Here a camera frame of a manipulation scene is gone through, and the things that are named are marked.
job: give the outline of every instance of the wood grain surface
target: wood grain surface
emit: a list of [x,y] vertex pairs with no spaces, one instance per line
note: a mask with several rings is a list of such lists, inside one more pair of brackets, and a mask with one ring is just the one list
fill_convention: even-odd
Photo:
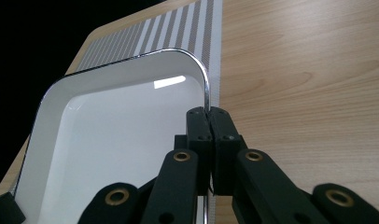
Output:
[[[67,73],[92,40],[190,2],[96,29]],[[220,107],[299,188],[343,185],[379,210],[379,1],[225,0]],[[230,197],[216,222],[237,223]]]

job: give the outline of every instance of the white tray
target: white tray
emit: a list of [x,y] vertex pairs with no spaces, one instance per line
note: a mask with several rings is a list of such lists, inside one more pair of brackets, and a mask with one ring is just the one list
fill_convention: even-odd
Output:
[[[156,89],[172,77],[178,83]],[[209,108],[209,89],[202,63],[182,49],[57,81],[38,108],[15,191],[25,223],[77,223],[103,187],[140,188],[157,176],[175,135],[186,133],[186,112]],[[206,215],[202,197],[197,223]]]

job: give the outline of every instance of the wooden table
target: wooden table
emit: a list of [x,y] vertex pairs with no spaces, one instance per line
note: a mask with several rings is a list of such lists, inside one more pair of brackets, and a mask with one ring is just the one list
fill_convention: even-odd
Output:
[[[67,74],[92,40],[191,2],[166,1],[94,30]],[[336,183],[379,209],[379,1],[225,0],[220,75],[219,106],[249,147],[305,191]],[[216,210],[217,223],[236,223],[230,197],[218,197]]]

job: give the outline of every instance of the black background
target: black background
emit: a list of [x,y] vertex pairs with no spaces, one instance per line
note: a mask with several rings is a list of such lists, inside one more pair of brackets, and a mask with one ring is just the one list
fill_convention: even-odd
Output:
[[88,34],[162,1],[0,2],[0,182]]

